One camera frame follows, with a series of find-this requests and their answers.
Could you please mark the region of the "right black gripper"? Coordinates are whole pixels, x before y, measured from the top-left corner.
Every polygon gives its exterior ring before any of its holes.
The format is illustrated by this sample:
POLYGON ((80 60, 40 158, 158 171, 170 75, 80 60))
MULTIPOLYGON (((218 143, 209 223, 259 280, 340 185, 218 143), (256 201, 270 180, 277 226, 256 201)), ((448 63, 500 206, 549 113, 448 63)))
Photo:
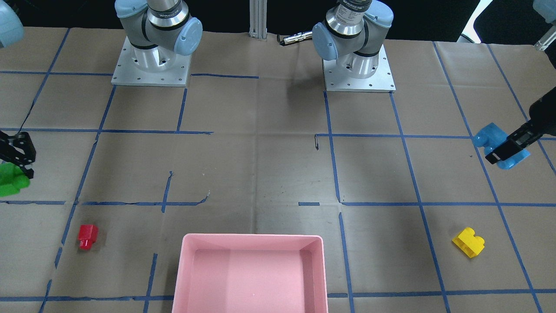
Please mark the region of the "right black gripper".
POLYGON ((5 162, 15 164, 28 179, 34 178, 33 163, 36 149, 28 132, 8 135, 0 131, 0 156, 5 162))

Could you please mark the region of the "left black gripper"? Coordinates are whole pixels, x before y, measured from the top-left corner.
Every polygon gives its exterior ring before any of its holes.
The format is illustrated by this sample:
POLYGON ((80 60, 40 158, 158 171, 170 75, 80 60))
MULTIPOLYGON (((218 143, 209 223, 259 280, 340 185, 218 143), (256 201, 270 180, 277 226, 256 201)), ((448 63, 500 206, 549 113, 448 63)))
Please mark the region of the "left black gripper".
POLYGON ((530 120, 513 133, 506 135, 494 123, 485 127, 485 159, 490 164, 516 165, 530 155, 526 147, 546 134, 556 136, 555 87, 530 106, 530 120))

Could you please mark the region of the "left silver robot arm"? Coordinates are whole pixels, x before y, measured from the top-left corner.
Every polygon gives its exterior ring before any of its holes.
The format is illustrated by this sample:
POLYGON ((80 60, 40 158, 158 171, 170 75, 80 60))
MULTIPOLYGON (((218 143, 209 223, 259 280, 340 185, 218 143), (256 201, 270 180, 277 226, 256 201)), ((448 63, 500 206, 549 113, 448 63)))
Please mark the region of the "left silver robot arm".
MULTIPOLYGON (((312 42, 322 59, 326 88, 331 91, 395 91, 384 39, 392 26, 392 9, 378 0, 340 0, 312 28, 312 42)), ((530 106, 530 118, 511 134, 494 123, 483 127, 473 144, 485 159, 511 169, 530 156, 528 146, 555 135, 555 90, 530 106)))

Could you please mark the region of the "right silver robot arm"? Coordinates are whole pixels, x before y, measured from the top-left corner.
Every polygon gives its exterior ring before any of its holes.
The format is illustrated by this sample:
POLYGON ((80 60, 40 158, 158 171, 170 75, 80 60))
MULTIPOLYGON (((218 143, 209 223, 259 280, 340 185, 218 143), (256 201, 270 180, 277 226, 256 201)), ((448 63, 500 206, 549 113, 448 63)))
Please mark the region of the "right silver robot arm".
MULTIPOLYGON (((199 46, 202 23, 184 0, 116 0, 115 11, 125 33, 111 84, 123 87, 186 87, 191 55, 199 46)), ((13 8, 1 1, 1 48, 24 36, 13 8)), ((27 132, 1 131, 1 170, 32 179, 36 149, 27 132)))

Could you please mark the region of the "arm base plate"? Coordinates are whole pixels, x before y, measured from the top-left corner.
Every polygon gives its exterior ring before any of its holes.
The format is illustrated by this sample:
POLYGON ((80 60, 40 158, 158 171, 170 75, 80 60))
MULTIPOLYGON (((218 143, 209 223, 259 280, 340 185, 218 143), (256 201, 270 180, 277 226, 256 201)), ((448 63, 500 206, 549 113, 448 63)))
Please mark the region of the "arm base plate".
POLYGON ((379 53, 363 57, 351 53, 322 60, 327 91, 394 93, 397 90, 384 45, 379 53))
POLYGON ((191 56, 163 47, 136 48, 125 38, 111 84, 127 87, 187 87, 191 56))

